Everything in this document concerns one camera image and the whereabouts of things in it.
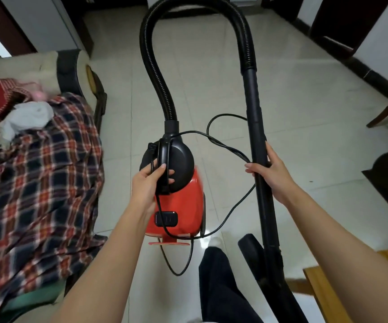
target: beige sofa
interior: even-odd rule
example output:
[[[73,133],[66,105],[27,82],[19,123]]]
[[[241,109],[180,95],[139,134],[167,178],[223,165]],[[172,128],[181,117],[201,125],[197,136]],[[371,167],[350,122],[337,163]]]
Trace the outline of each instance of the beige sofa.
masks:
[[[72,92],[83,96],[95,112],[100,127],[106,95],[82,50],[52,51],[0,59],[0,78],[41,83],[49,95]]]

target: power cord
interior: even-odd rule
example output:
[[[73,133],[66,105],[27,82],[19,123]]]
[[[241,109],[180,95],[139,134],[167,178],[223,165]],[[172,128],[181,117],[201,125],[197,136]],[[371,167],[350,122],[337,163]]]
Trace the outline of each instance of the power cord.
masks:
[[[219,117],[235,117],[235,118],[239,118],[239,119],[243,119],[245,121],[247,121],[247,119],[245,117],[242,117],[240,115],[237,115],[237,114],[232,114],[232,113],[222,113],[222,114],[218,114],[216,116],[214,116],[208,123],[207,125],[207,128],[206,128],[206,133],[203,133],[201,131],[197,131],[197,130],[188,130],[188,131],[183,131],[181,133],[177,133],[175,134],[174,136],[172,136],[172,138],[175,138],[177,136],[181,136],[181,135],[186,135],[186,134],[189,134],[189,133],[196,133],[196,134],[199,134],[199,135],[202,135],[202,136],[205,136],[207,137],[213,144],[215,144],[216,146],[219,146],[219,147],[223,147],[227,150],[229,150],[230,152],[232,152],[233,154],[237,155],[238,157],[240,157],[242,160],[244,160],[245,162],[247,163],[250,163],[250,159],[244,154],[242,153],[241,151],[239,151],[238,149],[235,149],[231,146],[227,146],[225,145],[224,143],[222,143],[221,141],[217,140],[215,137],[212,137],[210,134],[209,134],[209,129],[210,129],[210,125],[212,124],[213,121],[215,121],[217,118]],[[151,162],[151,171],[154,170],[154,167],[153,167],[153,162]],[[164,231],[167,235],[169,235],[171,238],[175,238],[175,239],[180,239],[180,240],[191,240],[191,250],[190,250],[190,256],[188,258],[188,262],[186,263],[186,266],[185,268],[180,272],[180,273],[176,273],[173,268],[171,267],[168,259],[167,259],[167,256],[165,255],[165,252],[164,252],[164,248],[162,247],[162,245],[160,245],[159,247],[161,248],[161,252],[162,252],[162,255],[164,256],[164,260],[167,264],[167,266],[169,267],[170,271],[177,277],[180,277],[182,274],[185,273],[185,271],[187,270],[188,266],[190,265],[190,262],[191,262],[191,258],[192,258],[192,254],[193,254],[193,250],[194,250],[194,240],[197,240],[197,239],[202,239],[202,238],[206,238],[206,237],[209,237],[211,235],[213,235],[214,233],[216,233],[220,228],[223,227],[223,225],[225,224],[225,222],[227,222],[228,218],[230,217],[231,213],[233,213],[233,211],[236,209],[237,206],[240,205],[240,203],[242,203],[246,197],[248,197],[250,195],[250,193],[252,192],[252,190],[254,190],[255,188],[255,184],[251,187],[251,189],[245,194],[245,196],[243,196],[240,201],[238,201],[233,207],[232,209],[229,211],[229,213],[227,214],[227,216],[225,217],[225,219],[223,220],[223,222],[219,225],[218,228],[216,228],[215,230],[213,230],[212,232],[204,235],[204,236],[195,236],[195,237],[182,237],[182,236],[176,236],[176,235],[173,235],[172,233],[169,232],[169,230],[167,229],[167,227],[165,226],[165,222],[164,222],[164,216],[162,214],[162,209],[161,209],[161,202],[159,200],[159,195],[156,195],[156,203],[158,205],[158,212],[159,212],[159,216],[161,218],[161,222],[162,222],[162,227],[164,228]]]

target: tile floor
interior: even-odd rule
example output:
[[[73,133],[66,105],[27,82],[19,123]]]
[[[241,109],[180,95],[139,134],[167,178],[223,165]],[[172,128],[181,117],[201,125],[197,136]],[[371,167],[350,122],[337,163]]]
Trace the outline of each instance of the tile floor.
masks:
[[[92,12],[92,67],[109,99],[101,138],[106,182],[97,233],[109,234],[130,195],[148,142],[163,133],[163,116],[143,66],[138,33],[143,8]],[[294,179],[345,228],[375,249],[388,248],[388,205],[361,171],[388,151],[388,128],[367,129],[387,99],[272,11],[248,18],[254,36],[258,83],[267,137]],[[205,130],[216,114],[244,115],[236,39],[221,16],[159,21],[154,51],[176,104],[181,130]],[[245,122],[222,118],[211,134],[250,154]],[[207,198],[207,229],[217,227],[252,185],[243,163],[201,136],[185,142],[200,168]],[[276,321],[240,254],[246,233],[260,237],[255,198],[232,214],[221,232],[240,290],[267,322]],[[316,264],[285,208],[275,203],[287,277],[303,277]],[[197,242],[191,266],[174,277],[158,248],[144,241],[124,322],[186,322],[201,316],[198,264],[208,240]],[[168,247],[176,270],[188,248]],[[297,296],[310,322],[323,322],[312,297]]]

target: person's left hand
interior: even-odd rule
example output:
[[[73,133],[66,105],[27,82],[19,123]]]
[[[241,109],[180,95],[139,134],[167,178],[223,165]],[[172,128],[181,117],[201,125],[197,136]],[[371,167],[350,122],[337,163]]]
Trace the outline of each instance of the person's left hand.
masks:
[[[131,188],[130,204],[140,209],[148,220],[155,210],[155,190],[156,182],[165,172],[165,164],[161,165],[155,171],[150,173],[150,165],[144,167],[133,177]],[[174,170],[170,170],[169,174],[175,173]],[[174,179],[169,179],[169,183],[174,183]]]

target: dark pants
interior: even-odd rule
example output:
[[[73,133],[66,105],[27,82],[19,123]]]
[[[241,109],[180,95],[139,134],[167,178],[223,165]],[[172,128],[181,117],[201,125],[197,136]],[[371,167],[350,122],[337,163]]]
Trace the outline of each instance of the dark pants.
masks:
[[[204,252],[199,267],[203,321],[217,323],[262,323],[239,291],[227,256],[217,247]]]

